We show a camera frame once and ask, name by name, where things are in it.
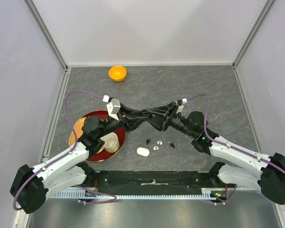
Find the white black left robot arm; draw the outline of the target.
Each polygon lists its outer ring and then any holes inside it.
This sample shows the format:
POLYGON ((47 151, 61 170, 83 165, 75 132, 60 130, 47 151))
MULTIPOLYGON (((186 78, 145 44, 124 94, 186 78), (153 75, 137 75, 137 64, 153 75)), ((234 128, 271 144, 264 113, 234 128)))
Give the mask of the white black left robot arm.
POLYGON ((85 161, 104 145, 102 138, 119 129, 131 132, 153 117, 148 109, 137 111, 122 104, 114 107, 112 102, 107 104, 107 110, 109 116, 105 120, 87 117, 83 134, 75 136, 75 142, 60 154, 33 167, 25 164, 18 169, 10 188, 15 211, 30 214, 59 191, 81 184, 93 185, 94 170, 85 161))

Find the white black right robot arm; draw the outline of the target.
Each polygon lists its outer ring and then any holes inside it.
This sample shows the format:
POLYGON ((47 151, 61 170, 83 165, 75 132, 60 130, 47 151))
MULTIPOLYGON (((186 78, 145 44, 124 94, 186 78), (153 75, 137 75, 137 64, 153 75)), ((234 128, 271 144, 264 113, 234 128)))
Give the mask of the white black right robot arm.
POLYGON ((215 164, 214 171, 208 175, 211 186, 219 187, 223 183, 245 186, 260 191, 276 204, 285 204, 285 156, 279 153, 270 156, 240 147, 209 130, 202 112, 193 111, 184 117, 182 108, 172 102, 144 109, 141 114, 157 130, 172 127, 192 138, 191 144, 197 151, 237 165, 215 164))

